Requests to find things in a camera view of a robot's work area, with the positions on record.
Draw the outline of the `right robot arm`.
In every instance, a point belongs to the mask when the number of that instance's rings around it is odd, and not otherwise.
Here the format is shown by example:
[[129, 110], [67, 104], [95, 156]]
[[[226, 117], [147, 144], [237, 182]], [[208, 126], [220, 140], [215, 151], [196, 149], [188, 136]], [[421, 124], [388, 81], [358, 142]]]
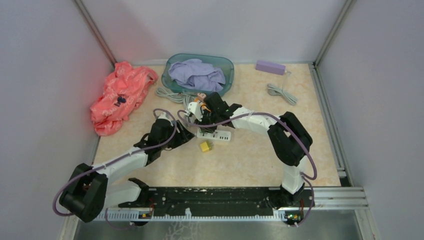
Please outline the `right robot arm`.
[[277, 158], [285, 165], [281, 181], [283, 203], [295, 206], [301, 200], [303, 164], [310, 157], [313, 139], [292, 112], [277, 116], [237, 103], [228, 105], [216, 92], [206, 95], [203, 101], [190, 102], [186, 111], [200, 135], [216, 137], [220, 133], [217, 128], [225, 126], [268, 136]]

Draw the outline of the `yellow plug adapter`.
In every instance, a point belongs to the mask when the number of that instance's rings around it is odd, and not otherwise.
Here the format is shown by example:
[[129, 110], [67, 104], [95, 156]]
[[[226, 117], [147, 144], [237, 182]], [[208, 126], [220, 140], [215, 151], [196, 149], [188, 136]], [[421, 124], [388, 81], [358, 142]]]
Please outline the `yellow plug adapter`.
[[210, 152], [213, 149], [213, 143], [210, 141], [203, 141], [199, 144], [199, 147], [203, 153]]

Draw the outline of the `pink plug adapter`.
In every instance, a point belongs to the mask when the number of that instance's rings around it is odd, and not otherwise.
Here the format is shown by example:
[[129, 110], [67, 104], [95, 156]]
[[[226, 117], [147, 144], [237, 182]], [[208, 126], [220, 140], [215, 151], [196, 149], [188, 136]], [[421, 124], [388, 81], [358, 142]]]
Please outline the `pink plug adapter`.
[[203, 102], [204, 99], [206, 98], [206, 94], [205, 93], [198, 93], [197, 97], [195, 98], [196, 102]]

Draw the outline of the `purple power strip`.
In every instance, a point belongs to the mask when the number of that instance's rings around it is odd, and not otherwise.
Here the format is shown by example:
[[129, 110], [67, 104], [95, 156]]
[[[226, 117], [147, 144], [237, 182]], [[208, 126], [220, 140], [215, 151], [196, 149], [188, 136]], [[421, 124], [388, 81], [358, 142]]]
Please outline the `purple power strip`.
[[286, 66], [265, 60], [258, 60], [255, 64], [257, 71], [283, 76], [286, 73]]

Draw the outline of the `orange power strip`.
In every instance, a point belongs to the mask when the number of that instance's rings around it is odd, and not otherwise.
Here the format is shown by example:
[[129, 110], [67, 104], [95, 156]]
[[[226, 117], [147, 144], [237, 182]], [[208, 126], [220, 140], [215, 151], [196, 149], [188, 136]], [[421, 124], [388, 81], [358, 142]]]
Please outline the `orange power strip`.
[[208, 108], [208, 106], [198, 97], [194, 99], [194, 102], [198, 103], [200, 105], [200, 109], [203, 111], [211, 112], [211, 110]]

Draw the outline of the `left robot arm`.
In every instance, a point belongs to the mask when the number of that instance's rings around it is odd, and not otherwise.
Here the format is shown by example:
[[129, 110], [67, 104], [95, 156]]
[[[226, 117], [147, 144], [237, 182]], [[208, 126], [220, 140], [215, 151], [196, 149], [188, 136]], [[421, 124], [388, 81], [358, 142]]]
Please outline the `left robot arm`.
[[132, 177], [116, 182], [132, 171], [153, 163], [164, 150], [188, 143], [195, 135], [180, 121], [158, 118], [150, 132], [144, 134], [127, 153], [99, 165], [79, 164], [68, 183], [59, 191], [54, 203], [60, 204], [85, 223], [93, 221], [103, 210], [118, 205], [144, 207], [149, 203], [149, 186]]

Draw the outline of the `white power strip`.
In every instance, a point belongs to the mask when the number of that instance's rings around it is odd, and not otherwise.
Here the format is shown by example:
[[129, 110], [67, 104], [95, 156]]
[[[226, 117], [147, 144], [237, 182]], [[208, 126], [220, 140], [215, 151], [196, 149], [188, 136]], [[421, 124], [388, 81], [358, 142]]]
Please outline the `white power strip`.
[[196, 137], [206, 141], [228, 143], [231, 141], [232, 133], [230, 131], [215, 130], [214, 132], [205, 132], [197, 130]]

